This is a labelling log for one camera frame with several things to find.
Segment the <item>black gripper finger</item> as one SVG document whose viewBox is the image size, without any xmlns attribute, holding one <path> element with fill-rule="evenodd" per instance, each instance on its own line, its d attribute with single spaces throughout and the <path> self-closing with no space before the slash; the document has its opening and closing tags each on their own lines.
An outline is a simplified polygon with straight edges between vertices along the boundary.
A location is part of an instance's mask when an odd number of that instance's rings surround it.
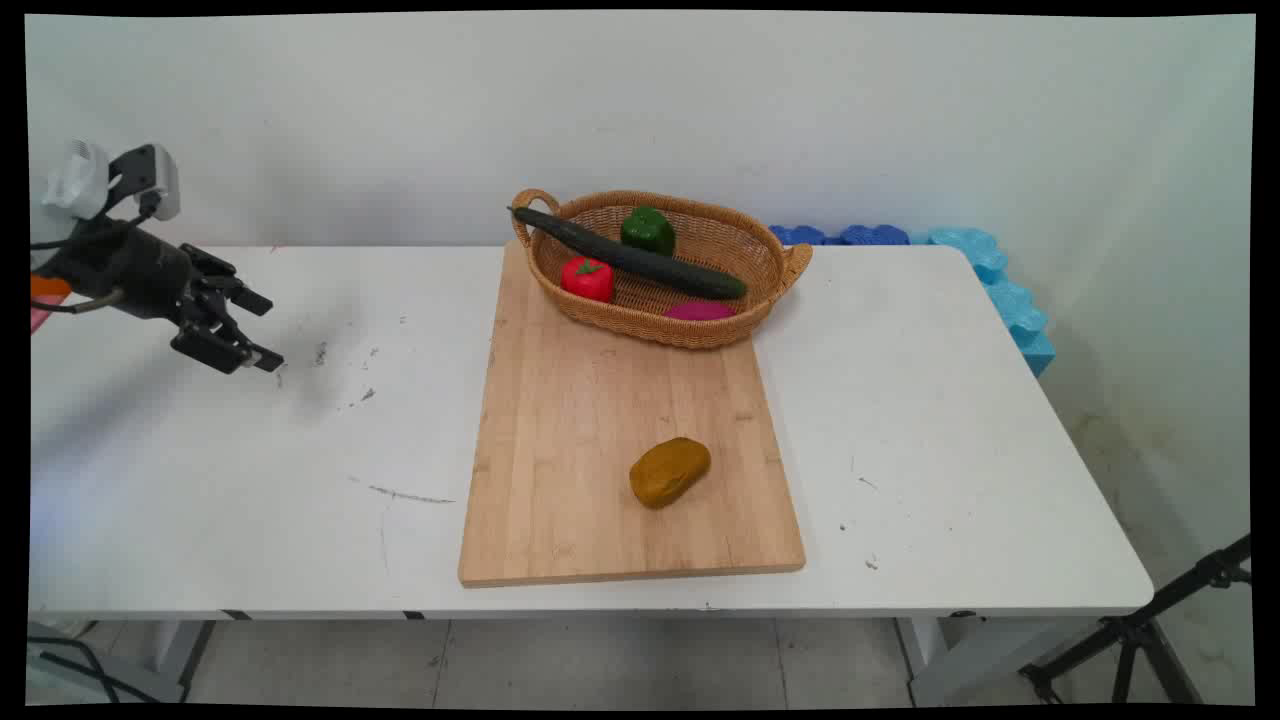
<svg viewBox="0 0 1280 720">
<path fill-rule="evenodd" d="M 224 299 L 183 299 L 175 318 L 170 347 L 223 374 L 248 366 L 271 373 L 284 363 L 280 354 L 256 345 L 239 329 Z"/>
<path fill-rule="evenodd" d="M 186 245 L 186 255 L 193 268 L 192 291 L 205 293 L 209 297 L 218 296 L 252 313 L 255 316 L 264 316 L 273 310 L 274 302 L 252 291 L 237 275 L 236 266 L 229 261 L 191 243 Z"/>
</svg>

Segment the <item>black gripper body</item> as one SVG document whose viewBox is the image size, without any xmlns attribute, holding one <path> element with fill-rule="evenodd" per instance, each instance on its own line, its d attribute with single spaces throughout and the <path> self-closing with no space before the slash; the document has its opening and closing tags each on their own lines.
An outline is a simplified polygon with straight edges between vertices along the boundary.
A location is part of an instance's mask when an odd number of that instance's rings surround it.
<svg viewBox="0 0 1280 720">
<path fill-rule="evenodd" d="M 116 309 L 140 319 L 174 322 L 189 297 L 193 268 L 186 243 L 173 245 L 138 227 L 105 240 L 69 243 L 45 263 L 47 278 L 64 281 L 87 300 L 69 314 Z"/>
</svg>

